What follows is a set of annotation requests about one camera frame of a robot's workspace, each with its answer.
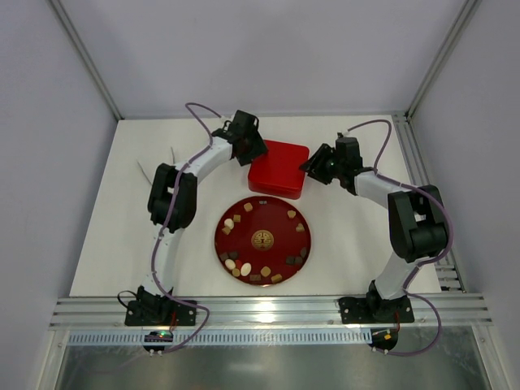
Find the red tin lid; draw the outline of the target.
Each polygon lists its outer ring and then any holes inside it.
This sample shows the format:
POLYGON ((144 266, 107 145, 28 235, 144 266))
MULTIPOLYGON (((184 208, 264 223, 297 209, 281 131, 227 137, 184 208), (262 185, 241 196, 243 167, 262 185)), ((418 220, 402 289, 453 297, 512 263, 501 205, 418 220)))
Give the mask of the red tin lid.
POLYGON ((268 153, 251 163, 248 180, 304 183, 305 173, 299 170, 299 166, 308 160, 309 148, 280 141, 266 140, 265 142, 268 153))

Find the red chocolate box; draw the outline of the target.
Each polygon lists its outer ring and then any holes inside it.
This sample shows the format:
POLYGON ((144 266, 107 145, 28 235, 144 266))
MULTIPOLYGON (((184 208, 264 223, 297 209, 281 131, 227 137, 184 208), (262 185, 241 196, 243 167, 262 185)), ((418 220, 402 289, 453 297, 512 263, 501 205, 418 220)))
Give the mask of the red chocolate box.
POLYGON ((249 190, 273 197, 297 200, 301 197, 304 183, 272 183, 248 180, 249 190))

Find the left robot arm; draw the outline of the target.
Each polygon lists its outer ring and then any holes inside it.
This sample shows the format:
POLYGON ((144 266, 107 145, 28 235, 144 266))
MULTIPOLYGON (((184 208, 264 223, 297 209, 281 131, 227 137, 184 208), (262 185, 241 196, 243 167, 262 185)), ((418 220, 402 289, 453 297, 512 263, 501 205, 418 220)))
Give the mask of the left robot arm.
POLYGON ((140 290, 155 297, 169 297, 173 291, 173 266, 184 230, 197 212, 197 187, 217 167, 235 159, 242 167, 267 153, 257 116, 237 110, 208 134, 208 144, 192 157, 174 165, 162 163, 156 169, 147 210, 154 235, 149 271, 140 290))

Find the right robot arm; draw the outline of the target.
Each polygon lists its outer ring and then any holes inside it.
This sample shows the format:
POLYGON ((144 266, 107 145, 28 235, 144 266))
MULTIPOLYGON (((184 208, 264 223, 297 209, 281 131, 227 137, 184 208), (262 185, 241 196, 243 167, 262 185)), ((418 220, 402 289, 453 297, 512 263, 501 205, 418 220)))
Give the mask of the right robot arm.
POLYGON ((349 193, 387 210, 392 254, 370 283, 365 302, 374 316, 401 308, 420 269, 453 242, 438 188, 400 184, 375 167, 366 167, 354 137, 339 137, 334 146, 321 145, 300 170, 322 184, 338 180, 349 193))

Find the tan fluted chocolate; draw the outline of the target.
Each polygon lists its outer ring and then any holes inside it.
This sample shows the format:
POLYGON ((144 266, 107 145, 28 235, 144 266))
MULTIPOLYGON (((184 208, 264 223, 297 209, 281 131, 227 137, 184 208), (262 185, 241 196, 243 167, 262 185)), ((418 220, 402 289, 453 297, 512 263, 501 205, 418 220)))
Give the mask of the tan fluted chocolate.
POLYGON ((267 277, 271 273, 271 269, 268 266, 265 266, 261 269, 261 275, 267 277))

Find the white swirl chocolate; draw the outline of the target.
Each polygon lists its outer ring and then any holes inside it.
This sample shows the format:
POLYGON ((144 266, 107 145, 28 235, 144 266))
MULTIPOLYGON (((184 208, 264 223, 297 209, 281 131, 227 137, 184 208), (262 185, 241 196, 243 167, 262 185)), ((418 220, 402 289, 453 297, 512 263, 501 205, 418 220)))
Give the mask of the white swirl chocolate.
POLYGON ((226 266, 227 269, 233 270, 236 267, 236 264, 235 264, 235 262, 233 260, 228 259, 228 260, 225 261, 225 266, 226 266))

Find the white oval chocolate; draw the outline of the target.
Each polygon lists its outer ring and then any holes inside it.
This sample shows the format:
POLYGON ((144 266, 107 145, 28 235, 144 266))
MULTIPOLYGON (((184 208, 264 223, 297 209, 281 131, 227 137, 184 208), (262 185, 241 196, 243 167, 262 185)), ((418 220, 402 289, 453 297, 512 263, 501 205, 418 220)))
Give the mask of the white oval chocolate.
POLYGON ((251 272, 252 266, 250 263, 244 263, 242 267, 240 268, 240 275, 241 276, 247 276, 251 272))

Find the round red tray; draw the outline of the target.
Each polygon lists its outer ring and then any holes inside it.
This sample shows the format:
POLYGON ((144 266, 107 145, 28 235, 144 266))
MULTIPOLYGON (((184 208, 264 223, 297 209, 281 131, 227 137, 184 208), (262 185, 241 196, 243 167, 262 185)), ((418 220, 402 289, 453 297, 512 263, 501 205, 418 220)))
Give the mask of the round red tray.
POLYGON ((220 217, 214 233, 214 250, 223 269, 236 280, 252 286, 268 287, 283 283, 295 276, 306 264, 312 249, 312 239, 309 224, 304 215, 291 203, 277 197, 253 196, 244 198, 230 206, 220 217), (246 212, 244 204, 250 203, 253 209, 246 212), (288 217, 288 211, 294 210, 296 216, 288 217), (240 215, 241 221, 235 223, 234 215, 240 215), (234 222, 234 228, 226 235, 222 229, 226 219, 234 222), (301 223, 305 231, 296 232, 296 226, 301 223), (238 259, 244 263, 250 263, 251 272, 247 276, 235 277, 232 274, 234 268, 229 270, 225 261, 220 259, 220 254, 231 252, 238 253, 238 259), (286 257, 302 257, 303 263, 288 265, 286 257), (258 282, 251 282, 250 275, 261 275, 261 269, 269 267, 271 273, 258 282), (282 280, 273 283, 271 277, 281 274, 282 280))

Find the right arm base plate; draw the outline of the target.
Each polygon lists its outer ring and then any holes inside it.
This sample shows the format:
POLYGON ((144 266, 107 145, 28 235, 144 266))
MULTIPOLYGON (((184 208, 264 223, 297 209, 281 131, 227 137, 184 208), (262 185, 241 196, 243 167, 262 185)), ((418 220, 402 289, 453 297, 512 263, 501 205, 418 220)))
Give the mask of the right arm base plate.
POLYGON ((342 297, 338 300, 343 324, 413 323, 414 312, 408 297, 373 301, 366 297, 342 297))

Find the right side rail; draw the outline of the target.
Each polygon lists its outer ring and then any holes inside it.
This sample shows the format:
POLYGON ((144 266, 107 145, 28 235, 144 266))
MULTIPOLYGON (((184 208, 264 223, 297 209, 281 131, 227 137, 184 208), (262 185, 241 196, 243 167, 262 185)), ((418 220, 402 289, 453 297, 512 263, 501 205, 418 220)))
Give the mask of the right side rail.
POLYGON ((406 263, 412 266, 412 273, 405 279, 405 286, 411 286, 411 280, 420 270, 433 266, 443 291, 462 291, 460 276, 451 259, 453 228, 440 191, 430 183, 405 116, 394 115, 392 122, 392 130, 399 139, 411 179, 410 184, 399 183, 409 192, 406 195, 398 194, 396 205, 391 206, 391 213, 404 222, 404 226, 397 229, 398 235, 404 238, 404 246, 398 252, 403 253, 406 263))

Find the right frame post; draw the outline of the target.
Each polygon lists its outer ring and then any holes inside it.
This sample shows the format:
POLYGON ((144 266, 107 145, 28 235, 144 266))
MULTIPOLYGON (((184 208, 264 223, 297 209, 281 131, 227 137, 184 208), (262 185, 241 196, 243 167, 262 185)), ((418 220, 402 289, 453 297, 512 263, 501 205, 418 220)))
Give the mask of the right frame post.
POLYGON ((405 112, 405 117, 408 121, 411 121, 418 113, 424 99, 444 69, 444 66, 448 62, 451 54, 457 46, 457 43, 462 38, 463 33, 475 16, 481 3, 481 0, 465 0, 462 3, 461 9, 458 11, 454 21, 451 23, 439 49, 436 51, 435 56, 427 69, 426 75, 423 77, 418 90, 409 104, 409 108, 405 112))

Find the aluminium front rail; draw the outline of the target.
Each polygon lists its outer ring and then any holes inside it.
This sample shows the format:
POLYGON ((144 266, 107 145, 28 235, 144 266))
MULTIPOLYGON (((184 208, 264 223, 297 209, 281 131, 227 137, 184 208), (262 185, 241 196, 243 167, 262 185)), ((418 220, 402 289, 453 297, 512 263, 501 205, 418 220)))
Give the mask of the aluminium front rail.
MULTIPOLYGON (((210 310, 207 327, 432 327, 489 326, 492 316, 478 293, 442 292, 425 294, 424 302, 412 298, 404 317, 386 323, 362 323, 340 306, 338 296, 287 297, 198 297, 210 310)), ((51 315, 52 329, 110 329, 124 325, 126 310, 113 297, 73 297, 58 300, 51 315)))

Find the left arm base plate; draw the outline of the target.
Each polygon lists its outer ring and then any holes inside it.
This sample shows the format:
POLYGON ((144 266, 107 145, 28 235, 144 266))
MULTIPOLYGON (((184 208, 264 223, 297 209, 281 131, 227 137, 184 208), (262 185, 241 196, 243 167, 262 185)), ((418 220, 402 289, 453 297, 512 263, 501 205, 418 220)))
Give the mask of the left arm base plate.
POLYGON ((175 301, 156 301, 154 304, 130 301, 124 324, 129 327, 189 327, 195 325, 196 317, 195 308, 175 301))

